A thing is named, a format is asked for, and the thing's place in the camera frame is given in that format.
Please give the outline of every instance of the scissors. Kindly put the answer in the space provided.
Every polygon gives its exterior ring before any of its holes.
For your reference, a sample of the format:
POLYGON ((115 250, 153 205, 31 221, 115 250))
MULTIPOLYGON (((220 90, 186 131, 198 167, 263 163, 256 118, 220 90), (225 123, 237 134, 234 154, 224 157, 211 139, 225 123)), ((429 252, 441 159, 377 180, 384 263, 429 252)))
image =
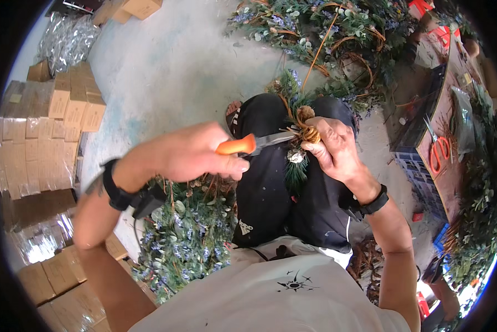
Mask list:
POLYGON ((441 163, 440 163, 440 157, 438 156, 438 148, 437 148, 437 142, 438 145, 440 146, 440 150, 442 152, 442 156, 444 157, 445 160, 449 159, 451 149, 449 146, 449 143, 447 142, 445 137, 438 137, 435 132, 433 131, 433 126, 431 125, 431 120, 429 119, 429 116, 426 115, 427 119, 424 118, 425 125, 427 126, 427 129, 429 129, 429 132, 431 133, 431 136, 433 137, 433 145, 431 146, 431 152, 429 153, 429 165, 431 165, 431 171, 433 174, 438 174, 440 172, 441 168, 441 163), (433 154, 436 159, 436 165, 437 167, 433 166, 433 154))
POLYGON ((242 152, 250 156, 256 156, 259 155, 264 147, 285 142, 294 137, 296 137, 296 133, 292 131, 284 131, 263 137, 249 134, 240 140, 226 141, 219 144, 215 153, 218 155, 231 155, 242 152))

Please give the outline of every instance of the concrete floor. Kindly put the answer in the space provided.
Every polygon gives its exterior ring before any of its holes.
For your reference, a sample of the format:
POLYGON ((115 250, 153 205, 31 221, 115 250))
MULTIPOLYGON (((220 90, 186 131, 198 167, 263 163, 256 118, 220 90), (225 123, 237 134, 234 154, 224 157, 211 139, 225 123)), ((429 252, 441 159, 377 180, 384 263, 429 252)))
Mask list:
MULTIPOLYGON (((103 27, 88 61, 107 107, 99 132, 90 134, 85 146, 82 189, 99 172, 100 163, 148 138, 208 120, 225 124, 228 103, 262 93, 281 73, 278 50, 248 41, 241 34, 223 36, 226 19, 237 4, 234 0, 165 1, 161 10, 144 21, 133 17, 121 25, 111 20, 103 27), (243 46, 234 47, 234 43, 243 46)), ((285 67, 297 69, 300 77, 308 70, 292 61, 285 67)), ((313 71, 306 90, 322 81, 313 71)), ((411 184, 398 165, 387 165, 391 156, 381 111, 361 123, 357 144, 363 162, 389 188, 410 221, 411 184)), ((133 223, 124 214, 115 233, 136 260, 139 245, 133 223)), ((417 232, 418 226, 412 228, 417 232)), ((139 222, 137 229, 141 236, 139 222)), ((351 226, 354 241, 369 232, 366 224, 351 226)), ((420 234, 415 251, 427 256, 420 260, 429 260, 431 235, 420 234)))

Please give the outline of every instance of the hand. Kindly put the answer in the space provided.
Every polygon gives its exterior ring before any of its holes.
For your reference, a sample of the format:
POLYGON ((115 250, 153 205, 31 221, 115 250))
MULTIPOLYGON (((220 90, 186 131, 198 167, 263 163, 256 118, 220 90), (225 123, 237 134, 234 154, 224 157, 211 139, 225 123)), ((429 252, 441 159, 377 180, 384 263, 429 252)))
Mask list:
POLYGON ((206 122, 157 136, 132 149, 114 169, 114 182, 135 192, 156 175, 172 181, 193 180, 204 173, 240 180, 250 163, 237 156, 215 154, 230 136, 217 122, 206 122))
POLYGON ((306 121, 320 133, 318 144, 302 142, 304 150, 318 159, 320 168, 328 176, 344 183, 361 204, 373 201, 381 185, 359 160, 353 130, 340 120, 316 116, 306 121))

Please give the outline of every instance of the adidas logo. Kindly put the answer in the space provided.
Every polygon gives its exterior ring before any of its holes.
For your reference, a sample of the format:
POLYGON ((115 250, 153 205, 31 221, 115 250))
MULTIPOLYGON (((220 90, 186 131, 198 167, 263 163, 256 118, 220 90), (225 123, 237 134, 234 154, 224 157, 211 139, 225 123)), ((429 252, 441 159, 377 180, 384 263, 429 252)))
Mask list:
POLYGON ((241 228, 241 233, 243 235, 247 235, 252 229, 254 229, 252 226, 248 226, 242 221, 239 221, 239 228, 241 228))

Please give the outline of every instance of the white t-shirt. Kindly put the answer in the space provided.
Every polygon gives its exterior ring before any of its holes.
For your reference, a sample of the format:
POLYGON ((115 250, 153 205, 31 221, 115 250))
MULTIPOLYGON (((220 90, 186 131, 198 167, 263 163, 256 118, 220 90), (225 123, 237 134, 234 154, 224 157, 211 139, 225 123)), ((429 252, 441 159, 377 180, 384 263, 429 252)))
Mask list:
POLYGON ((190 282, 129 331, 410 331, 345 271, 351 253, 291 236, 257 249, 272 258, 281 244, 298 256, 264 261, 253 250, 232 249, 231 266, 190 282))

